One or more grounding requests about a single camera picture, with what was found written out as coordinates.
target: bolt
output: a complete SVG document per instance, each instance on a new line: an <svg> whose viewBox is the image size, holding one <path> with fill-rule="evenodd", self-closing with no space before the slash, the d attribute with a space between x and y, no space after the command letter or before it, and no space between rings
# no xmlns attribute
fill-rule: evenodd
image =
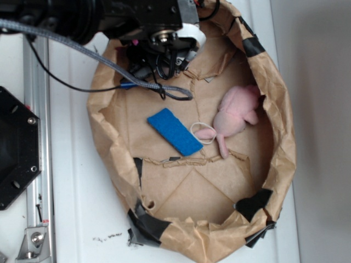
<svg viewBox="0 0 351 263"><path fill-rule="evenodd" d="M171 13L172 13L172 14L175 14L176 12L177 12L176 7L171 7Z"/></svg>
<svg viewBox="0 0 351 263"><path fill-rule="evenodd" d="M37 123L37 120L36 120L35 118L31 117L31 118L28 119L28 123L29 123L30 125L33 125L33 124L36 124L36 123Z"/></svg>
<svg viewBox="0 0 351 263"><path fill-rule="evenodd" d="M161 34L161 35L159 35L158 39L160 40L161 43L166 43L168 41L168 35Z"/></svg>
<svg viewBox="0 0 351 263"><path fill-rule="evenodd" d="M32 234L32 242L35 245L40 245L44 242L44 236L39 232L35 232Z"/></svg>
<svg viewBox="0 0 351 263"><path fill-rule="evenodd" d="M35 254L34 254L33 251L28 251L28 252L24 255L24 257L25 257L26 259L32 259L32 258L35 258Z"/></svg>

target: blue foam pad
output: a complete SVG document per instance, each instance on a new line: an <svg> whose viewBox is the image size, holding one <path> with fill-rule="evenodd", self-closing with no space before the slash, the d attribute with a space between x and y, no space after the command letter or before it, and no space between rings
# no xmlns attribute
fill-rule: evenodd
<svg viewBox="0 0 351 263"><path fill-rule="evenodd" d="M167 108L149 117L148 122L183 156L189 156L203 147Z"/></svg>

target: stuffed bunny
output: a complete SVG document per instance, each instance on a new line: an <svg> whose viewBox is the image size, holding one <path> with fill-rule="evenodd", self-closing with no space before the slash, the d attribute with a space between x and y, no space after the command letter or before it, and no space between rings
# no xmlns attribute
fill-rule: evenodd
<svg viewBox="0 0 351 263"><path fill-rule="evenodd" d="M204 128L195 133L199 139L216 137L220 155L226 159L229 155L224 138L242 132L246 122L252 125L258 123L255 109L258 107L258 98L261 93L257 86L235 86L224 95L218 107L218 113L213 120L213 129Z"/></svg>

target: brown paper bag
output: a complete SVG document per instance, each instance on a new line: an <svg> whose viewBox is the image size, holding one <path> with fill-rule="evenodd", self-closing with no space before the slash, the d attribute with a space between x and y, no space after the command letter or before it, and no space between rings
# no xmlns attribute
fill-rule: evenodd
<svg viewBox="0 0 351 263"><path fill-rule="evenodd" d="M208 16L215 0L205 2ZM285 84L258 39L230 3L201 23L204 51L187 71L160 81L191 90L194 99L160 99L143 88L94 93L88 100L96 148L131 222L132 241L178 251L212 263L272 228L296 167L292 111ZM105 56L128 67L120 42ZM211 82L205 78L214 77ZM99 65L92 88L118 85L121 76ZM182 157L148 125L147 118L169 108L181 122L212 124L226 91L257 84L259 124L226 138L228 159L218 144Z"/></svg>

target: rubber band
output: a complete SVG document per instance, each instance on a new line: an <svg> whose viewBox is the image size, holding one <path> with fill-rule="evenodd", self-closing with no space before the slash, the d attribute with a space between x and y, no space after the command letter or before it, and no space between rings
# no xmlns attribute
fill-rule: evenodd
<svg viewBox="0 0 351 263"><path fill-rule="evenodd" d="M198 137L195 136L195 134L194 134L194 132L193 132L193 127L194 127L195 125L203 125L203 126L205 126L206 128L209 128L209 129L213 130L213 131L214 131L214 137L213 137L210 141L202 141L202 140L200 140ZM205 144L205 145L208 145L208 144L213 143L213 141L215 140L215 138L216 138L216 136L217 136L216 130L215 130L213 127L211 127L210 125L208 125L208 124L206 124L206 123L204 123L204 122L195 122L195 123L193 123L193 124L191 125L191 127L190 127L190 133L195 137L196 140L198 140L200 143Z"/></svg>

